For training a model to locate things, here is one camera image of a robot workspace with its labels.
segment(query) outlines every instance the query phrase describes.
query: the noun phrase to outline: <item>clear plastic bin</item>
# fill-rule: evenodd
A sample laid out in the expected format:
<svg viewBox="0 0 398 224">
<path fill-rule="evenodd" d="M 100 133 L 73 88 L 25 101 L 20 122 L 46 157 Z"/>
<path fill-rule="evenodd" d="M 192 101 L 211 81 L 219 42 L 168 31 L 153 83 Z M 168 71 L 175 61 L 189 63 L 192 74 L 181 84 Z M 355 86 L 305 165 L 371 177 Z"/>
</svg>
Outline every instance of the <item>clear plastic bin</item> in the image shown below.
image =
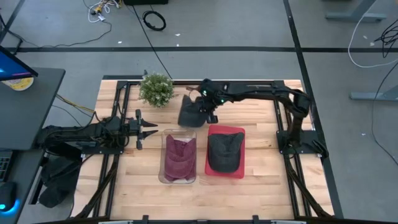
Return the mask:
<svg viewBox="0 0 398 224">
<path fill-rule="evenodd" d="M 189 129 L 163 131 L 159 180 L 164 184 L 191 184 L 196 177 L 196 132 Z"/>
</svg>

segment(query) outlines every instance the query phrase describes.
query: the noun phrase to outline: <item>led light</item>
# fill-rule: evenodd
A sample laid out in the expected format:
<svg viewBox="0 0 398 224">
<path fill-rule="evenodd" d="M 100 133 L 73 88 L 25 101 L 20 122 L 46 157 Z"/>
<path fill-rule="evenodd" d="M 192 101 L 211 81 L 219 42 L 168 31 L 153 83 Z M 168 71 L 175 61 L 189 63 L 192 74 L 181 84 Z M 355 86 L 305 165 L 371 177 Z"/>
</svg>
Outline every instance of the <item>led light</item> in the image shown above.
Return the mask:
<svg viewBox="0 0 398 224">
<path fill-rule="evenodd" d="M 4 216 L 13 216 L 13 215 L 15 215 L 17 213 L 18 209 L 19 209 L 19 204 L 20 204 L 20 201 L 17 199 L 15 201 L 14 206 L 10 210 L 8 210 L 6 212 L 0 212 L 0 217 L 1 216 L 4 217 Z"/>
</svg>

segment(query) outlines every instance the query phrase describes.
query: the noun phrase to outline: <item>wooden tabletop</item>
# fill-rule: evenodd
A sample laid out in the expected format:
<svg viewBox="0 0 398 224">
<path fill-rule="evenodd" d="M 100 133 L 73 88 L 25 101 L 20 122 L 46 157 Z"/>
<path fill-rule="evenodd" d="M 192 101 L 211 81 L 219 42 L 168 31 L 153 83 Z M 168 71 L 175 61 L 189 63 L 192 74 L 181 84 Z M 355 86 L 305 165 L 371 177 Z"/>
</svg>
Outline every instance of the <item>wooden tabletop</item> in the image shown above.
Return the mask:
<svg viewBox="0 0 398 224">
<path fill-rule="evenodd" d="M 101 82 L 95 108 L 100 118 L 111 114 L 116 83 L 117 80 Z M 285 80 L 285 84 L 302 88 L 300 80 Z M 293 218 L 284 160 L 279 154 L 275 135 L 277 121 L 272 101 L 225 103 L 216 110 L 218 124 L 241 127 L 246 131 L 243 179 L 205 175 L 208 134 L 208 124 L 205 124 L 194 129 L 197 133 L 196 181 L 192 184 L 163 184 L 158 180 L 162 131 L 181 128 L 177 124 L 178 112 L 182 96 L 189 94 L 184 86 L 176 86 L 174 91 L 176 97 L 165 108 L 157 109 L 138 100 L 137 86 L 131 88 L 127 117 L 135 117 L 135 110 L 141 109 L 146 121 L 159 125 L 145 128 L 145 131 L 157 129 L 159 132 L 142 142 L 141 151 L 135 148 L 136 138 L 131 137 L 121 155 L 111 219 L 140 220 L 143 215 L 149 215 L 151 220 L 250 220 L 253 215 L 265 220 Z M 190 97 L 195 99 L 197 95 L 192 92 Z M 303 129 L 311 128 L 307 117 Z M 81 168 L 72 216 L 82 210 L 97 189 L 102 158 L 102 155 L 95 155 Z M 308 190 L 328 213 L 333 214 L 320 158 L 315 154 L 301 154 L 300 158 Z M 298 188 L 296 191 L 300 214 L 304 215 L 300 191 Z M 107 195 L 106 190 L 100 214 L 103 214 Z"/>
</svg>

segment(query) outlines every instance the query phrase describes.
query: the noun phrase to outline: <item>computer monitor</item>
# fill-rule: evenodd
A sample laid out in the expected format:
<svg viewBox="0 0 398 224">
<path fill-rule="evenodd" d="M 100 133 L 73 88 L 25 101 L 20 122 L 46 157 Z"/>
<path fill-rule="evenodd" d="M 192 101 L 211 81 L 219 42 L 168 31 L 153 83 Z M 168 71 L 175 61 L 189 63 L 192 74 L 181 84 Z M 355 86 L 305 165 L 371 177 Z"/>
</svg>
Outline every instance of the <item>computer monitor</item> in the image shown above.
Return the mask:
<svg viewBox="0 0 398 224">
<path fill-rule="evenodd" d="M 0 81 L 36 76 L 37 72 L 0 46 Z"/>
</svg>

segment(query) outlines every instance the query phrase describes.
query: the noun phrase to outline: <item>green plant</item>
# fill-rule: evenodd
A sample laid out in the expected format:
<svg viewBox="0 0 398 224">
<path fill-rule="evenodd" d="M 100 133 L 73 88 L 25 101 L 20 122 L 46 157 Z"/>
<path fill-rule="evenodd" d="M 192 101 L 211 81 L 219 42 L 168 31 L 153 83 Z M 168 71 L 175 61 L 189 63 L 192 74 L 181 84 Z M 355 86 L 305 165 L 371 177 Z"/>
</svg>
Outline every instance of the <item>green plant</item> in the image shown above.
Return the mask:
<svg viewBox="0 0 398 224">
<path fill-rule="evenodd" d="M 174 97 L 173 81 L 163 74 L 144 76 L 139 88 L 139 98 L 144 103 L 162 108 Z"/>
</svg>

